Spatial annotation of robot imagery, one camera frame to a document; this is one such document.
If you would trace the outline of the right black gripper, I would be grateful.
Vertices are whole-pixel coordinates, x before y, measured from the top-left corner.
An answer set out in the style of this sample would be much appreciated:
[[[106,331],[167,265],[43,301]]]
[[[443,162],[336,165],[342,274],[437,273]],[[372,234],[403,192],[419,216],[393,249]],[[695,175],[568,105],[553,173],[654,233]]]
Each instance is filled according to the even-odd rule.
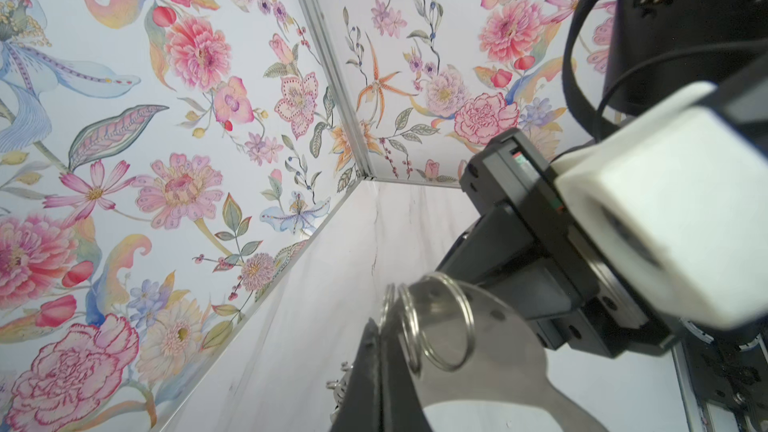
[[[479,214],[437,269],[516,311],[549,350],[661,356],[678,324],[642,299],[566,208],[557,174],[513,128],[466,165],[462,191]]]

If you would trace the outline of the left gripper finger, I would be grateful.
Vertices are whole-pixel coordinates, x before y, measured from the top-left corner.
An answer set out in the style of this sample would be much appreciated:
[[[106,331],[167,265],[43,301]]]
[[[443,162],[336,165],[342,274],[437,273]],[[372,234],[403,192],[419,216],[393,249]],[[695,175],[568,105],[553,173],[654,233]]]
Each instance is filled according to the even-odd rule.
[[[331,432],[430,432],[398,338],[374,320],[363,329],[345,398]]]

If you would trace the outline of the steel key holder plate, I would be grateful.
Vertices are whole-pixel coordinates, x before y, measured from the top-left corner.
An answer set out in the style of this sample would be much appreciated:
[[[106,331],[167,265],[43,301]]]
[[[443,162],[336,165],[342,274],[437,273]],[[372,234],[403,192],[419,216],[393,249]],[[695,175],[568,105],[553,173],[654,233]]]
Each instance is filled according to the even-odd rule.
[[[411,285],[390,284],[374,321],[381,331],[389,324],[399,328],[424,414],[455,402],[516,404],[545,412],[563,431],[605,428],[551,383],[544,347],[527,323],[477,286],[439,272]],[[352,366],[338,385],[344,392],[333,422]]]

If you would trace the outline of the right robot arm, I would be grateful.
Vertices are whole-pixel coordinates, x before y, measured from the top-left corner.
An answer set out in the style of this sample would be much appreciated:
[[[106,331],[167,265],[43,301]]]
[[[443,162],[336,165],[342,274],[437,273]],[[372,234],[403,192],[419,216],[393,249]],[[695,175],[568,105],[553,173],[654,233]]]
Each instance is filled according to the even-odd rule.
[[[459,327],[472,349],[511,319],[536,349],[607,357],[742,341],[767,318],[767,0],[516,0],[484,39],[527,65],[563,20],[551,69],[588,143],[535,145],[554,117],[524,97],[537,75],[456,113],[480,217],[438,272],[501,302],[461,296]]]

